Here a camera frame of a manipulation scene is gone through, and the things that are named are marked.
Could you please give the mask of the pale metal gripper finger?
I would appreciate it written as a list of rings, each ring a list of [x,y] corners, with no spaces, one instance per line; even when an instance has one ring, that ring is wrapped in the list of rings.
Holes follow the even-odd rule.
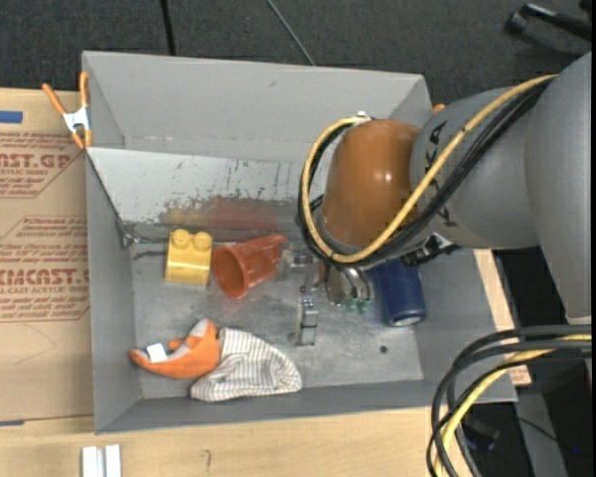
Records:
[[[279,281],[295,281],[300,292],[315,292],[323,283],[322,263],[304,250],[284,249],[279,262]]]
[[[303,296],[298,301],[297,325],[289,340],[296,346],[314,346],[316,343],[320,310],[313,297]]]

